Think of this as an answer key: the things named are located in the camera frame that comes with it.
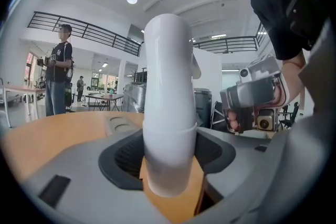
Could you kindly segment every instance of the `black railing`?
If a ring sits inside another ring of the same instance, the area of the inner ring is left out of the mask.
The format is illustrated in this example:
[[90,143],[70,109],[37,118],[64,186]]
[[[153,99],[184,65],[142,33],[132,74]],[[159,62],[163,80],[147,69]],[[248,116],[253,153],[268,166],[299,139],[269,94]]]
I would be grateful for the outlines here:
[[81,20],[51,13],[34,12],[28,28],[58,31],[61,24],[70,24],[72,26],[72,36],[89,39],[139,56],[140,44],[112,31]]
[[265,41],[267,33],[260,23],[255,36],[214,38],[195,42],[194,48],[211,51],[215,54],[228,54],[239,51],[257,51]]

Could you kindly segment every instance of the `wooden table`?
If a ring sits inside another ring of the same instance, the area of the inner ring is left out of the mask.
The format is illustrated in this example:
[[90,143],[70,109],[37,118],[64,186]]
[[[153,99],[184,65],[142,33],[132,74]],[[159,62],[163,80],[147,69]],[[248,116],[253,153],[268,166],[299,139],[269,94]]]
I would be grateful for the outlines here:
[[8,103],[7,103],[7,91],[10,92],[20,92],[26,95],[26,108],[28,111],[28,115],[30,115],[29,111],[29,98],[28,95],[31,93],[34,97],[34,109],[35,109],[35,118],[38,119],[38,110],[37,110],[37,94],[43,93],[46,91],[46,89],[40,89],[35,87],[28,87],[28,86],[11,86],[11,85],[4,85],[3,86],[3,95],[4,95],[4,103],[5,103],[5,112],[6,112],[6,118],[9,128],[12,127],[11,121],[9,120],[9,114],[8,114]]
[[[108,116],[124,116],[137,126],[142,126],[143,122],[143,114],[130,112],[92,111],[55,115],[11,130],[0,140],[1,148],[14,176],[23,182],[64,149],[106,137],[105,119]],[[188,186],[177,197],[162,198],[152,193],[146,175],[143,160],[140,178],[143,179],[144,193],[168,220],[179,223],[194,217],[204,177],[195,157]]]
[[85,95],[85,97],[89,98],[89,105],[88,106],[90,106],[90,98],[94,98],[93,110],[94,110],[94,107],[96,106],[96,101],[98,99],[98,100],[105,100],[106,101],[106,105],[99,106],[100,111],[104,110],[105,106],[107,107],[107,110],[110,111],[111,110],[111,102],[114,103],[113,109],[117,108],[117,110],[119,111],[118,106],[117,106],[117,101],[120,100],[120,107],[122,107],[121,98],[123,98],[124,95],[123,94],[110,95],[108,93],[102,93],[102,94],[97,93],[97,94]]

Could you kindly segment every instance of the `black hair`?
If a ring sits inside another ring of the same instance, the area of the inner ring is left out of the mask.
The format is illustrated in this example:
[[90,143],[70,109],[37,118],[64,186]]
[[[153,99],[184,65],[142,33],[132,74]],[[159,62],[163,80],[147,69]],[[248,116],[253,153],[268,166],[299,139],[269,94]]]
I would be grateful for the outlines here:
[[69,33],[69,36],[71,36],[71,32],[72,32],[72,27],[71,27],[71,25],[66,25],[66,24],[64,24],[64,25],[60,25],[60,28],[65,29],[65,30]]

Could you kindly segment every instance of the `distant person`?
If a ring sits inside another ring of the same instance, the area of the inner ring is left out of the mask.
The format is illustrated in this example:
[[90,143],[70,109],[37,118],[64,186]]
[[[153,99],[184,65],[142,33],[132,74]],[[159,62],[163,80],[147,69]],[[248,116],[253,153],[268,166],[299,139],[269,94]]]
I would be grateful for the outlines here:
[[46,115],[65,113],[65,81],[72,65],[72,45],[68,42],[72,27],[61,25],[58,32],[60,43],[53,48],[46,71]]
[[79,80],[77,81],[77,102],[81,102],[82,101],[82,95],[83,95],[83,90],[84,90],[84,86],[86,85],[83,81],[83,76],[79,77]]

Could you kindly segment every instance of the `jeans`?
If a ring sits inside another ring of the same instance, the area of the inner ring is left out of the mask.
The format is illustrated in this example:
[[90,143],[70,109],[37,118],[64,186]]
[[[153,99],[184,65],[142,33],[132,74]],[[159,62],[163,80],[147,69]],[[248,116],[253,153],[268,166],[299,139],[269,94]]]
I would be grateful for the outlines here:
[[46,84],[46,115],[52,116],[65,113],[65,83],[47,80]]
[[82,100],[82,95],[83,95],[83,91],[78,91],[78,95],[77,95],[77,101],[80,102]]

